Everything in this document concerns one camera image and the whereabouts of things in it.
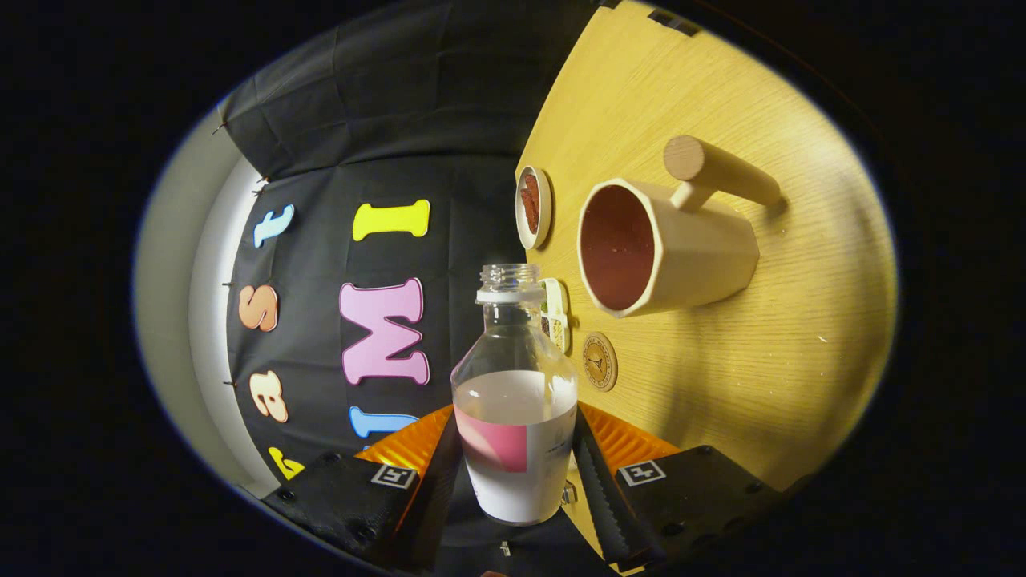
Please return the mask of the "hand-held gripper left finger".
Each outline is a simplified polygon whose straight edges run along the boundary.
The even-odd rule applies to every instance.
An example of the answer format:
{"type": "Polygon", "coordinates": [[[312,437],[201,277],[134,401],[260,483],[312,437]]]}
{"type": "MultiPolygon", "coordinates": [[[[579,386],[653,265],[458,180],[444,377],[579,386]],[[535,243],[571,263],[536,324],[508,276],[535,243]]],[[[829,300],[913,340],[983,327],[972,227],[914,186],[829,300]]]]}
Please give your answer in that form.
{"type": "Polygon", "coordinates": [[[261,501],[346,555],[429,572],[461,459],[453,406],[444,406],[355,455],[323,454],[261,501]]]}

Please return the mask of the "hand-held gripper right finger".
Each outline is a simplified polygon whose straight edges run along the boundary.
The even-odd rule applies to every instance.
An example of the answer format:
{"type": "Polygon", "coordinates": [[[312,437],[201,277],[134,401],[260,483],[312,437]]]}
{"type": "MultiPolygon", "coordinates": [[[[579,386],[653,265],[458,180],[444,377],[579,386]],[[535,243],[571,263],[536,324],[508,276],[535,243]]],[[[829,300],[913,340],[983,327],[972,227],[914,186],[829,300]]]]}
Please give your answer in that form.
{"type": "Polygon", "coordinates": [[[695,555],[783,499],[713,446],[678,449],[588,403],[574,457],[602,555],[622,571],[695,555]]]}

